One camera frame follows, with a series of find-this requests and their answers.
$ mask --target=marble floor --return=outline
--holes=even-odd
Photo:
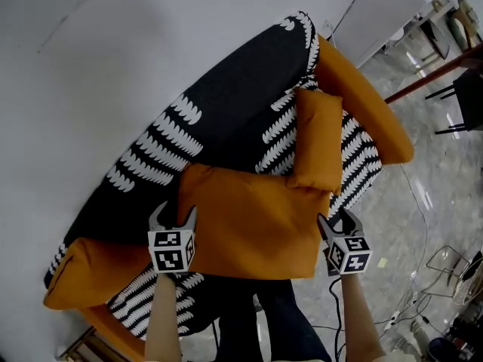
[[[420,58],[430,52],[422,35],[416,34],[397,48],[372,57],[361,71],[382,97],[388,97],[418,78],[414,64],[421,63]],[[438,276],[425,264],[439,248],[448,244],[472,258],[483,244],[483,133],[436,136],[435,130],[462,121],[460,109],[454,97],[442,101],[424,99],[451,84],[459,74],[448,74],[391,105],[414,144],[414,160],[384,167],[374,185],[352,208],[374,246],[371,267],[361,276],[361,283],[375,322],[405,309],[407,296],[416,293],[419,299],[423,297],[420,291]],[[383,268],[378,267],[381,258],[387,259]],[[452,258],[438,260],[450,262]],[[335,301],[328,291],[330,283],[325,262],[320,261],[315,278],[294,281],[298,304],[313,325],[337,327]],[[439,288],[437,292],[450,292],[445,283],[435,287]],[[334,291],[341,296],[340,285]],[[443,331],[459,309],[451,299],[433,296],[423,314],[434,328]],[[402,317],[415,314],[413,306]],[[258,315],[260,347],[265,360],[269,360],[266,319],[262,312]],[[389,351],[401,334],[408,334],[410,324],[410,320],[402,321],[386,332],[386,324],[377,325],[380,334],[384,333],[383,346]],[[429,325],[423,324],[423,329],[430,337],[438,335]],[[334,356],[335,331],[316,331]],[[341,334],[339,346],[343,343]],[[213,360],[216,354],[211,328],[183,339],[182,347],[186,360]]]

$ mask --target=black chair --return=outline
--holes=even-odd
[[[443,93],[441,99],[457,96],[460,104],[463,123],[453,124],[446,130],[436,131],[435,134],[454,133],[455,131],[483,130],[483,73],[480,69],[467,69],[451,86],[426,97],[430,99]]]

